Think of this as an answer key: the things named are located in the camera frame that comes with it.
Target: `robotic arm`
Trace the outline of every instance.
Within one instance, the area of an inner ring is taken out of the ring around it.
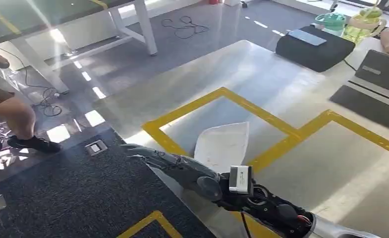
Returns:
[[[230,191],[233,173],[218,174],[194,159],[140,145],[126,144],[128,158],[162,170],[183,188],[193,190],[228,211],[250,215],[282,238],[380,238],[334,224],[272,194],[251,179],[251,192]]]

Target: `black case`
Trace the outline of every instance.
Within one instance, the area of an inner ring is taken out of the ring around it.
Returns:
[[[313,46],[288,34],[281,37],[276,46],[276,54],[294,61],[316,72],[323,72],[345,59],[355,48],[355,43],[314,26],[302,27],[300,30],[327,40]]]

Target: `laptop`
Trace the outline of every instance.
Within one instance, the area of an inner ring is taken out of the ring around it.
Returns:
[[[369,50],[349,83],[389,99],[389,55]]]

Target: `gray carpet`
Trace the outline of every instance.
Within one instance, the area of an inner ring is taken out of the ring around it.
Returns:
[[[89,157],[84,145],[108,150]],[[142,162],[128,160],[111,130],[0,182],[3,238],[115,238],[155,210],[185,238],[213,234]],[[159,223],[134,237],[169,237]]]

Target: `cable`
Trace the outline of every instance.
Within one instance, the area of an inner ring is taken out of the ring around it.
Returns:
[[[298,219],[304,221],[308,227],[312,226],[312,222],[310,221],[310,219],[308,219],[308,217],[303,215],[298,215]]]
[[[179,20],[180,20],[180,22],[182,22],[182,23],[184,23],[186,25],[182,26],[182,27],[172,26],[171,24],[173,23],[173,21],[171,19],[164,19],[164,20],[161,21],[161,24],[162,24],[163,27],[170,27],[172,29],[175,29],[174,35],[176,37],[180,38],[180,39],[188,39],[188,38],[193,37],[196,34],[203,33],[203,32],[206,32],[206,31],[210,30],[210,28],[207,27],[207,26],[202,26],[202,25],[194,24],[193,20],[189,16],[182,16],[182,17],[180,17]],[[187,37],[183,37],[183,36],[178,34],[178,32],[180,32],[183,29],[193,29],[193,33],[191,35],[187,36]]]
[[[269,202],[271,203],[274,207],[278,207],[278,204],[273,202],[271,199],[267,198],[265,195],[261,195],[259,193],[255,194],[254,197],[252,198],[255,198],[255,199],[261,199],[263,201],[266,201],[266,202]]]
[[[347,66],[349,66],[350,68],[352,68],[354,71],[357,71],[353,66],[351,66],[345,59],[343,60],[346,64],[347,64]]]
[[[242,217],[242,222],[244,223],[245,232],[247,233],[248,238],[251,238],[250,230],[248,229],[247,222],[245,221],[244,213],[243,212],[240,212],[240,213],[241,213],[241,217]]]
[[[52,105],[52,104],[50,104],[50,103],[48,102],[48,100],[49,100],[50,98],[55,97],[55,94],[58,93],[58,91],[57,91],[55,88],[53,88],[53,87],[46,87],[46,86],[38,86],[38,85],[31,85],[31,84],[28,84],[28,69],[25,67],[25,64],[23,63],[23,61],[22,61],[18,56],[16,56],[15,54],[13,54],[13,53],[11,53],[11,52],[9,52],[9,51],[6,51],[6,50],[4,50],[4,49],[2,49],[2,48],[0,48],[0,50],[1,50],[1,51],[4,51],[4,52],[6,52],[6,53],[8,53],[8,54],[10,54],[10,55],[12,55],[12,56],[14,56],[15,58],[17,58],[17,59],[21,62],[23,68],[25,69],[25,85],[26,85],[26,86],[28,86],[28,87],[34,87],[34,88],[44,88],[44,89],[45,89],[44,92],[43,92],[43,95],[42,95],[42,96],[43,96],[42,101],[41,101],[40,103],[36,104],[35,107],[43,107],[43,114],[44,114],[44,116],[46,116],[46,117],[55,117],[55,116],[60,115],[61,112],[63,111],[63,110],[61,109],[61,107],[56,106],[56,105]],[[52,93],[46,95],[46,93],[47,93],[49,90],[52,90],[52,91],[51,91]],[[47,109],[51,109],[51,112],[52,112],[52,113],[51,113],[51,114],[48,114],[48,113],[47,113]]]

